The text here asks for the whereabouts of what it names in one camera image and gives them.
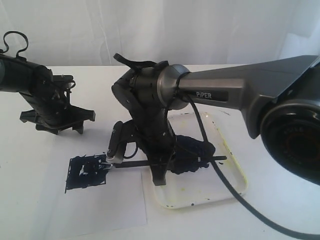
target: white curtain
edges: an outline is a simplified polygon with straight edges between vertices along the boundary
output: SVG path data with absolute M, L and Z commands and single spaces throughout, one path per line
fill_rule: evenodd
M 320 54 L 319 0 L 0 0 L 0 37 L 47 66 L 249 64 Z M 11 56 L 24 46 L 8 36 Z

